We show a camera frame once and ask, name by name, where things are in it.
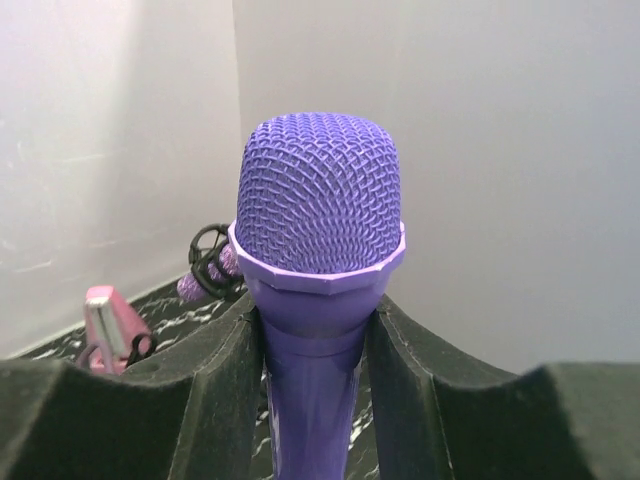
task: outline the purple microphone grille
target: purple microphone grille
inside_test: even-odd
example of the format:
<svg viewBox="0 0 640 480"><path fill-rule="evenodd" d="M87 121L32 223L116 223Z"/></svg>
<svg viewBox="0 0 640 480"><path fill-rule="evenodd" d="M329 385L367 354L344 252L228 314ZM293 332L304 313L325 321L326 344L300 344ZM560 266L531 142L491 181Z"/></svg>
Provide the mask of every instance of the purple microphone grille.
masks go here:
<svg viewBox="0 0 640 480"><path fill-rule="evenodd" d="M400 242L391 136L335 113L261 124L244 150L236 238L254 258L299 273L352 272L384 260Z"/></svg>

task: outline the microphone clip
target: microphone clip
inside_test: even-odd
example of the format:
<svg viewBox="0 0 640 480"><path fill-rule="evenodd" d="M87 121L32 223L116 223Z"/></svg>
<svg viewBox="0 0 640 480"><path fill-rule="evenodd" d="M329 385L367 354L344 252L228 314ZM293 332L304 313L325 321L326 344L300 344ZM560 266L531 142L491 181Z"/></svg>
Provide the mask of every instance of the microphone clip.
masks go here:
<svg viewBox="0 0 640 480"><path fill-rule="evenodd" d="M214 298L235 301L242 296L244 277L242 275L232 275L220 261L222 249L229 245L228 229L229 224L223 223L214 223L202 228L191 240L188 259L193 278L205 292ZM200 248L200 240L210 232L217 232L213 247ZM212 263L223 280L216 280L211 277L209 265Z"/></svg>

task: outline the pink object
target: pink object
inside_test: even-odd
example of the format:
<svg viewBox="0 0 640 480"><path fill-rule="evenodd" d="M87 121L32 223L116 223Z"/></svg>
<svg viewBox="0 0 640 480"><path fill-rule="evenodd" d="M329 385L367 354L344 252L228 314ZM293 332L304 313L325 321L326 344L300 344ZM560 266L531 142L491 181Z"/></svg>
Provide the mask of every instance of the pink object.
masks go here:
<svg viewBox="0 0 640 480"><path fill-rule="evenodd" d="M91 287L87 291L84 322L87 345L104 346L90 356L89 368L94 373L107 373L104 351L111 354L113 373L120 375L127 365L134 337L141 333L151 335L142 317L113 286ZM149 339L142 340L140 347L150 348Z"/></svg>

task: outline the black marble surface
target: black marble surface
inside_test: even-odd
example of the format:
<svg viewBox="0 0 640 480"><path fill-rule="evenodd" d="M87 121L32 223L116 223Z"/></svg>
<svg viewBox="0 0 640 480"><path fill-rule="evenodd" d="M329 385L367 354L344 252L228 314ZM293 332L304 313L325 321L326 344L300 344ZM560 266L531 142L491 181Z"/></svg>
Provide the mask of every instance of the black marble surface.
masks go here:
<svg viewBox="0 0 640 480"><path fill-rule="evenodd" d="M171 283L133 301L132 305L158 337L158 349L161 350L179 342L198 327L215 321L231 306L231 303L222 300L185 303L179 298L175 283ZM84 328L77 328L24 356L33 359L62 358L74 361L84 347ZM371 407L371 387L366 365L363 367L351 430L345 480L380 478ZM261 405L256 415L250 479L273 479L269 413L266 405Z"/></svg>

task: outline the mesh grille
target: mesh grille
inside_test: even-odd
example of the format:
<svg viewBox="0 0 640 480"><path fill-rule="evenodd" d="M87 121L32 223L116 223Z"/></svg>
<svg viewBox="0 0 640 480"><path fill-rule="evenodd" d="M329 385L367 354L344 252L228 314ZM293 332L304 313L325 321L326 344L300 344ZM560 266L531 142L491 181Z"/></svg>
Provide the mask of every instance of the mesh grille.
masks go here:
<svg viewBox="0 0 640 480"><path fill-rule="evenodd" d="M400 176L391 136L368 120L297 113L261 124L244 150L236 238L284 270L360 270L400 242Z"/></svg>

